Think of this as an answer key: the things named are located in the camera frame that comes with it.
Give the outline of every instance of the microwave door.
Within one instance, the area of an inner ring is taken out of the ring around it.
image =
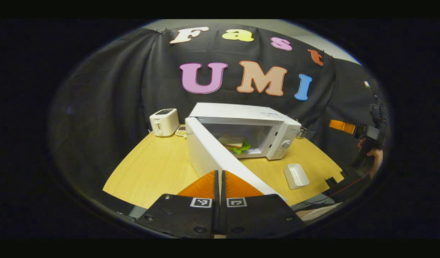
[[[263,194],[278,194],[287,202],[285,197],[268,186],[234,157],[197,118],[186,118],[185,125],[187,127],[188,154],[193,168],[199,177],[206,175],[212,170],[228,170]]]

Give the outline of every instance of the blue letter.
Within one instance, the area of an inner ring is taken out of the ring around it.
[[[312,81],[312,78],[307,75],[300,75],[301,83],[300,89],[298,93],[295,94],[295,99],[300,101],[307,100],[307,91],[309,90],[309,84]]]

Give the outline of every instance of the microwave control knob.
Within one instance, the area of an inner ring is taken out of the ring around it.
[[[291,142],[289,140],[286,140],[285,142],[282,142],[282,148],[286,149],[288,146],[290,146]]]

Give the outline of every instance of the yellow letter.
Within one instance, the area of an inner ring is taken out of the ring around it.
[[[251,32],[243,29],[229,29],[226,31],[227,33],[223,34],[224,39],[232,39],[232,40],[240,40],[250,42],[253,41],[251,37]]]
[[[188,36],[197,37],[199,36],[200,31],[208,31],[208,30],[209,30],[208,27],[184,28],[179,30],[179,34],[177,35],[177,37],[169,43],[175,44],[175,43],[187,42],[191,40],[190,38],[188,38]]]
[[[251,86],[252,81],[255,82],[256,89],[259,93],[269,85],[266,93],[274,96],[282,96],[282,84],[284,83],[284,76],[287,73],[287,69],[274,66],[264,75],[263,70],[258,63],[252,61],[239,62],[244,67],[244,75],[242,77],[241,86],[237,87],[238,92],[252,93],[254,88]]]

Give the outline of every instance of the microwave control panel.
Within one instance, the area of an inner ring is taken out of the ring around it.
[[[288,125],[285,135],[279,141],[278,147],[275,149],[273,155],[268,160],[281,159],[287,152],[288,147],[293,143],[296,135],[300,130],[300,125]]]

